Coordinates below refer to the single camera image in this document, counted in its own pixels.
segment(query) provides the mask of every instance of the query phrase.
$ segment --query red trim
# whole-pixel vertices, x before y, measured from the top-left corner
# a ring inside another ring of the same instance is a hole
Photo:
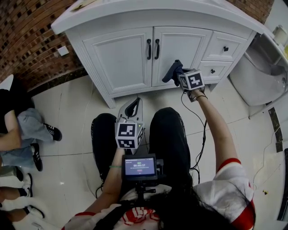
[[[229,158],[227,160],[225,160],[221,165],[220,167],[218,168],[217,172],[219,172],[220,169],[222,169],[225,165],[228,165],[229,163],[232,163],[232,162],[236,162],[236,163],[239,163],[241,164],[241,161],[237,158]]]
[[[78,213],[76,214],[75,216],[78,217],[78,216],[95,216],[96,213],[94,212],[81,212],[81,213]]]
[[[250,204],[243,210],[240,216],[232,222],[232,225],[239,230],[249,230],[254,226],[254,212],[255,206],[253,200]]]

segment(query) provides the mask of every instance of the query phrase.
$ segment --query person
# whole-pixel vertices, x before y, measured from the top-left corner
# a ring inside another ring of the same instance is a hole
[[[42,122],[30,98],[19,95],[18,89],[11,90],[0,89],[0,173],[3,166],[35,165],[38,171],[42,171],[36,140],[60,141],[62,134],[57,128]]]
[[[104,181],[103,192],[63,230],[253,228],[256,218],[253,189],[237,157],[228,126],[204,93],[196,89],[192,94],[204,112],[214,139],[214,179],[193,187],[182,119],[170,107],[160,109],[151,122],[149,153],[163,159],[166,178],[155,187],[155,194],[144,194],[145,205],[137,206],[135,188],[129,190],[129,186],[122,183],[125,152],[117,148],[115,141],[116,117],[101,114],[92,123],[91,135],[95,161]]]
[[[5,229],[14,230],[13,222],[21,221],[29,214],[40,219],[45,217],[40,209],[32,205],[11,211],[2,210],[2,203],[5,200],[16,200],[19,197],[33,197],[32,184],[32,176],[28,173],[24,177],[22,188],[0,187],[0,223],[2,227],[5,226]]]

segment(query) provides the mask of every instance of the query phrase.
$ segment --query tile floor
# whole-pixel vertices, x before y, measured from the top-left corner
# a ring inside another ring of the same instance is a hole
[[[154,113],[167,106],[173,107],[184,121],[191,163],[194,164],[194,159],[202,147],[203,127],[200,120],[181,104],[181,90],[175,88],[141,93],[138,96],[143,100],[143,118],[148,146],[149,126]],[[207,90],[207,96],[227,122],[239,158],[246,168],[250,181],[253,181],[255,172],[263,164],[263,150],[271,142],[273,134],[268,113],[259,114],[249,120],[248,115],[251,110],[261,108],[248,107],[228,79],[213,93]],[[40,142],[44,170],[41,173],[36,170],[32,171],[35,198],[18,199],[16,202],[5,201],[4,206],[8,209],[33,203],[43,209],[46,214],[45,221],[28,216],[15,224],[17,230],[33,229],[31,228],[32,222],[40,224],[45,230],[58,230],[70,217],[82,212],[94,201],[87,183],[92,191],[95,191],[101,184],[101,180],[92,154],[90,124],[93,118],[101,113],[112,113],[117,116],[120,107],[135,97],[131,95],[117,98],[117,107],[109,109],[93,87],[90,78],[86,76],[49,89],[33,98],[45,122],[58,127],[62,131],[63,138],[62,141],[53,144]],[[190,103],[186,96],[183,99],[188,108],[204,119],[197,102]],[[215,167],[210,167],[210,165],[215,165],[215,150],[209,127],[207,127],[206,135],[204,153],[199,163],[201,182],[211,180],[215,175]],[[284,154],[283,152],[276,153],[274,143],[275,137],[272,138],[272,144],[265,151],[265,166],[255,179],[257,185],[254,196],[257,214],[256,230],[267,229],[267,222],[270,225],[275,222],[274,226],[277,226],[275,229],[282,229],[286,224],[275,221],[284,190],[285,165]],[[143,139],[140,151],[147,152],[147,147]],[[15,178],[6,178],[0,182],[1,185],[21,186]],[[263,189],[269,192],[268,195],[264,195]]]

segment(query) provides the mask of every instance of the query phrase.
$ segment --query brick wall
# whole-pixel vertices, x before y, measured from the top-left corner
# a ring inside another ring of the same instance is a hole
[[[252,18],[265,23],[274,0],[227,0]]]
[[[52,22],[75,0],[0,1],[0,81],[10,74],[32,89],[67,71],[82,67],[64,34],[55,35]],[[274,0],[228,0],[261,23]],[[57,49],[67,46],[61,57]]]

